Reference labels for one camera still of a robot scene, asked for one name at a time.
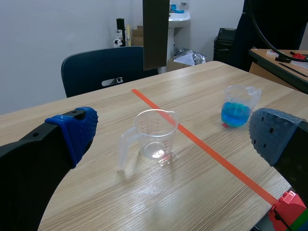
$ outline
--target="clear plastic measuring cup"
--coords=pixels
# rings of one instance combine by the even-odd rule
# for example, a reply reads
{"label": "clear plastic measuring cup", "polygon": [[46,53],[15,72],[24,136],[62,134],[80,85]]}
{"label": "clear plastic measuring cup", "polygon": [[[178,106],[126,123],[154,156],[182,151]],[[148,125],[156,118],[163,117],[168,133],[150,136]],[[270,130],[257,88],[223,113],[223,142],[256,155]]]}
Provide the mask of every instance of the clear plastic measuring cup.
{"label": "clear plastic measuring cup", "polygon": [[138,141],[140,152],[149,159],[161,160],[172,156],[175,131],[179,125],[175,112],[147,110],[135,117],[134,125],[120,138],[120,170],[124,167],[128,148],[134,141]]}
{"label": "clear plastic measuring cup", "polygon": [[260,100],[262,90],[254,87],[230,86],[225,88],[225,101],[221,110],[222,122],[238,127],[247,122]]}

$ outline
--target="chair backrest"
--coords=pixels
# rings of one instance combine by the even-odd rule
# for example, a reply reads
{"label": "chair backrest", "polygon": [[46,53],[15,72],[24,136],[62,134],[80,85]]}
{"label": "chair backrest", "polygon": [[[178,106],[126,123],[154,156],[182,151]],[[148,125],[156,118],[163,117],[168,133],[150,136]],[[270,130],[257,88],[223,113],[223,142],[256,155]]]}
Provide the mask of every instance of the chair backrest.
{"label": "chair backrest", "polygon": [[71,97],[105,88],[105,80],[121,77],[125,83],[158,71],[143,70],[143,47],[120,47],[71,55],[63,61],[61,74],[66,96]]}

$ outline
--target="orange tape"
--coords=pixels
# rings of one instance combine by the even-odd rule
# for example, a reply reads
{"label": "orange tape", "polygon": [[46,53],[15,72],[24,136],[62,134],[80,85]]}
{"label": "orange tape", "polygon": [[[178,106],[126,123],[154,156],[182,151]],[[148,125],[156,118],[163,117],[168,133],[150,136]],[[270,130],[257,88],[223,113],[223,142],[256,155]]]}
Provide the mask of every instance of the orange tape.
{"label": "orange tape", "polygon": [[[134,94],[136,94],[140,99],[142,99],[146,104],[148,104],[153,109],[160,109],[155,103],[146,98],[140,91],[137,89],[131,90]],[[172,124],[172,120],[167,114],[161,113],[161,115]],[[218,161],[221,165],[223,165],[228,171],[230,171],[233,175],[235,175],[238,179],[240,179],[245,185],[251,188],[255,193],[261,196],[264,200],[266,200],[269,204],[274,205],[277,202],[277,199],[265,191],[261,186],[256,184],[253,180],[251,180],[248,176],[246,176],[243,172],[233,166],[229,161],[215,152],[210,146],[204,143],[201,139],[192,134],[189,130],[187,130],[183,125],[179,124],[178,130],[182,132],[185,136],[187,136],[190,140],[192,140],[195,144],[197,144],[200,148],[202,148],[205,152],[207,152],[211,157],[213,157],[216,161]]]}

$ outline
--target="cardboard box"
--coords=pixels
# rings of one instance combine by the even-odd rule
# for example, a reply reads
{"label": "cardboard box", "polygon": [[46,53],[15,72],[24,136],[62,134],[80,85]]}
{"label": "cardboard box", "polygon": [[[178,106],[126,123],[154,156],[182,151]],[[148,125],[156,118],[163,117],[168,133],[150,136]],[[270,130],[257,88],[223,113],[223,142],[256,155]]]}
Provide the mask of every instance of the cardboard box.
{"label": "cardboard box", "polygon": [[131,39],[132,46],[142,46],[143,47],[143,37],[133,37]]}
{"label": "cardboard box", "polygon": [[132,30],[132,46],[143,46],[143,27],[138,26],[138,30]]}
{"label": "cardboard box", "polygon": [[174,59],[175,59],[174,57],[169,59],[169,61],[167,63],[167,72],[175,71],[175,70],[179,70],[179,69],[191,66],[191,65],[187,65],[187,64],[177,63],[177,62],[174,61]]}
{"label": "cardboard box", "polygon": [[143,37],[143,30],[132,30],[133,37]]}

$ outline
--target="trash bin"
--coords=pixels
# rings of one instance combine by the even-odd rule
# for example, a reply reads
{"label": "trash bin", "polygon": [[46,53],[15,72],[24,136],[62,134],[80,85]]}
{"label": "trash bin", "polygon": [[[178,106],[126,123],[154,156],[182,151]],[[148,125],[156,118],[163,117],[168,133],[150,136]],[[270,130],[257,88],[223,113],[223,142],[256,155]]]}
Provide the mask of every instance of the trash bin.
{"label": "trash bin", "polygon": [[220,28],[218,36],[214,40],[214,61],[229,64],[236,29]]}

